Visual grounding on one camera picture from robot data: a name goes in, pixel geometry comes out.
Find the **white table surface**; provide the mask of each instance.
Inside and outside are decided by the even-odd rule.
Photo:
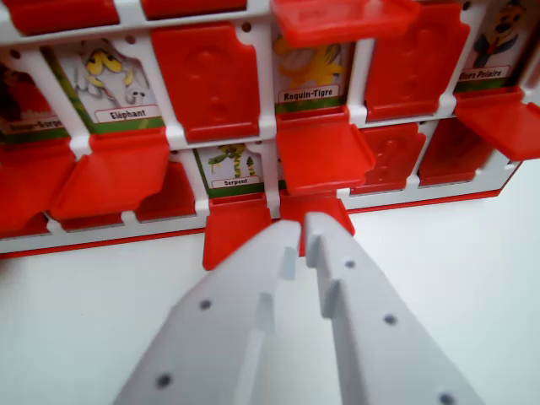
[[[355,214],[371,254],[488,405],[540,403],[540,161],[497,198]],[[0,404],[109,404],[170,307],[204,277],[204,235],[0,262]],[[254,404],[339,404],[316,275],[280,295]]]

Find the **cartoon animal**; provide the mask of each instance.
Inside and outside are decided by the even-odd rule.
[[[33,114],[52,115],[49,103],[28,73],[16,72],[0,64],[0,76],[0,116],[3,119],[16,122]]]
[[[240,162],[242,160],[242,154],[244,153],[245,148],[246,146],[243,143],[234,143],[232,145],[224,145],[218,147],[218,149],[223,153],[208,160],[208,164],[210,165],[210,170],[212,171],[212,174],[215,173],[213,169],[214,166],[221,167],[221,162],[229,158],[234,161],[235,178],[237,179],[239,177],[242,177],[242,169],[240,167]],[[255,168],[253,167],[253,158],[251,156],[247,158],[246,166],[250,171],[250,176],[257,175],[257,173],[255,172]]]
[[[486,66],[492,55],[508,51],[517,42],[517,28],[526,9],[519,0],[510,0],[497,14],[497,19],[488,33],[483,33],[474,43],[478,56],[474,68]]]
[[[272,44],[279,56],[279,73],[291,78],[291,89],[297,89],[310,81],[318,86],[332,84],[334,75],[343,73],[343,66],[336,62],[341,55],[339,44],[316,46],[313,48],[291,48],[282,36]]]
[[[138,61],[124,57],[108,40],[81,41],[75,70],[75,89],[112,108],[144,104],[149,83]]]

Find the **yellow illustration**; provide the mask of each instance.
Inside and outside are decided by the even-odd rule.
[[[343,66],[336,62],[341,54],[339,44],[294,49],[279,36],[272,48],[280,59],[279,73],[292,79],[291,89],[310,81],[317,86],[332,84],[334,75],[343,74]]]
[[[140,63],[120,54],[108,40],[82,41],[74,72],[79,97],[108,100],[96,109],[154,104]]]
[[[218,149],[223,153],[208,160],[208,164],[210,165],[210,170],[212,171],[212,173],[214,173],[214,166],[218,166],[220,168],[221,162],[229,158],[232,159],[234,162],[235,178],[241,177],[242,169],[240,167],[240,162],[245,148],[246,146],[243,143],[234,143],[232,145],[223,145],[218,147]],[[256,172],[255,168],[253,167],[253,158],[251,156],[247,158],[246,165],[248,170],[250,171],[250,176],[255,176]]]

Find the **name label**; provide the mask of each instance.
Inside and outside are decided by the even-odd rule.
[[[459,81],[468,82],[470,80],[485,80],[487,78],[505,78],[508,76],[509,71],[510,66],[463,69],[462,74],[459,75]]]
[[[260,183],[258,175],[253,175],[251,177],[240,177],[238,179],[226,179],[226,180],[214,180],[212,181],[213,188],[222,188],[222,187],[233,187],[233,186],[245,186],[246,184],[257,184]]]
[[[279,92],[279,102],[289,103],[291,101],[325,99],[328,97],[337,97],[339,95],[339,86],[330,84],[328,86],[310,87],[307,89],[288,89]]]
[[[98,122],[142,120],[160,115],[159,108],[156,105],[137,105],[135,107],[97,110],[94,114]]]
[[[3,132],[6,135],[11,135],[14,133],[26,133],[26,132],[37,132],[43,131],[46,129],[57,129],[64,128],[57,116],[46,116],[44,118],[33,119],[28,121],[16,121],[16,122],[7,122],[4,121]]]

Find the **red plastic tile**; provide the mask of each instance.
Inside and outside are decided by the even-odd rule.
[[[185,15],[245,10],[247,0],[141,0],[148,19],[173,19]]]
[[[373,170],[365,174],[365,184],[353,194],[386,192],[405,188],[425,142],[418,124],[392,125],[360,130],[375,154]]]
[[[169,162],[163,188],[146,197],[135,214],[139,221],[195,215],[195,196],[182,163]]]
[[[16,238],[18,236],[43,235],[48,233],[47,218],[44,214],[38,213],[37,215],[34,215],[23,228],[16,231],[0,232],[0,239]]]
[[[456,94],[457,118],[512,160],[540,158],[540,107],[519,88]]]
[[[213,198],[204,238],[204,268],[217,267],[271,223],[264,193]]]
[[[188,142],[259,133],[255,48],[238,41],[232,24],[163,28],[152,42]]]
[[[119,24],[113,0],[4,0],[25,35]]]
[[[420,186],[470,181],[492,152],[491,145],[456,118],[442,120],[418,169]]]
[[[307,213],[327,213],[336,219],[351,235],[354,235],[354,226],[348,217],[347,210],[335,192],[311,194],[309,196],[290,196],[285,190],[280,192],[281,206],[279,211],[281,219],[300,222],[302,236],[300,237],[300,255],[305,255],[304,219]]]
[[[467,40],[461,4],[420,3],[405,35],[377,40],[365,92],[368,121],[432,114]]]
[[[75,166],[69,139],[0,150],[0,233],[22,230],[46,211]]]
[[[54,201],[55,219],[79,219],[137,209],[161,190],[169,158],[164,128],[92,135],[83,156]]]
[[[401,35],[416,18],[410,0],[274,0],[273,11],[292,47]]]
[[[291,195],[362,186],[375,165],[342,107],[278,116],[278,149]]]

